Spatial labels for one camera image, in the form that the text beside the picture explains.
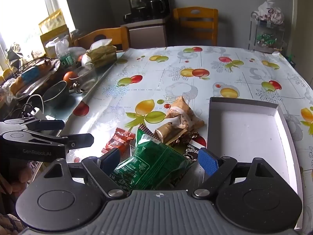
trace orange wooden chair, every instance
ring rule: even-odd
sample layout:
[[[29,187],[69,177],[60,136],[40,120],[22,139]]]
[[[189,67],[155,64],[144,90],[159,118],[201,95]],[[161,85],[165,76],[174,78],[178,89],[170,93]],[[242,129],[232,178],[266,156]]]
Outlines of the orange wooden chair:
[[[218,15],[217,9],[209,9],[202,7],[187,7],[174,9],[174,19],[177,24],[185,28],[193,29],[212,29],[211,32],[189,30],[187,33],[192,37],[199,39],[212,40],[212,45],[217,46],[218,34]],[[213,21],[189,21],[189,19],[212,18]]]
[[[90,49],[92,43],[101,39],[112,39],[112,45],[122,44],[123,51],[129,48],[129,31],[127,27],[107,28],[93,31],[74,41],[74,46]]]

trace window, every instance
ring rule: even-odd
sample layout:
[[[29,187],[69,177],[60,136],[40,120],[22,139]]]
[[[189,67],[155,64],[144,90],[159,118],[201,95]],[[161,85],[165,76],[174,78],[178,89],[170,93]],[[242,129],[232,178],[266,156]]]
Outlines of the window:
[[[70,31],[75,29],[66,0],[0,0],[0,65],[4,51],[16,42],[23,55],[32,50],[43,50],[38,24],[49,14],[61,8]]]

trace human hand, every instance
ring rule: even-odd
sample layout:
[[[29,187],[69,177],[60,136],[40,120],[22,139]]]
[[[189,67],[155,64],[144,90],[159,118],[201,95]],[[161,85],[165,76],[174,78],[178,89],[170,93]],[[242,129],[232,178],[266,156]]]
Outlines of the human hand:
[[[4,177],[0,174],[0,181],[4,185],[5,189],[9,194],[14,194],[19,197],[21,193],[26,189],[26,182],[32,178],[32,172],[29,167],[23,168],[18,173],[18,181],[12,183],[7,182]],[[5,193],[3,188],[0,186],[0,192]]]

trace glass mug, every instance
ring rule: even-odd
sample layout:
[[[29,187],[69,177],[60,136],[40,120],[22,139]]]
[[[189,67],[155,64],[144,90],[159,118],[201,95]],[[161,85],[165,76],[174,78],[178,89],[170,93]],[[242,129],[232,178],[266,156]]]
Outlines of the glass mug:
[[[92,63],[87,63],[74,72],[78,77],[69,79],[73,82],[73,90],[77,94],[88,92],[97,82],[98,76]]]

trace green candy package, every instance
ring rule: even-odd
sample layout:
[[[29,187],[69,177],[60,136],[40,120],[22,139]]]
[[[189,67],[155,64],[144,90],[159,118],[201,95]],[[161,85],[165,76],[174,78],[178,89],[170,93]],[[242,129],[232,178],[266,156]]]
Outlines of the green candy package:
[[[120,163],[110,177],[128,192],[155,190],[176,183],[191,164],[191,160],[138,129],[134,155]]]

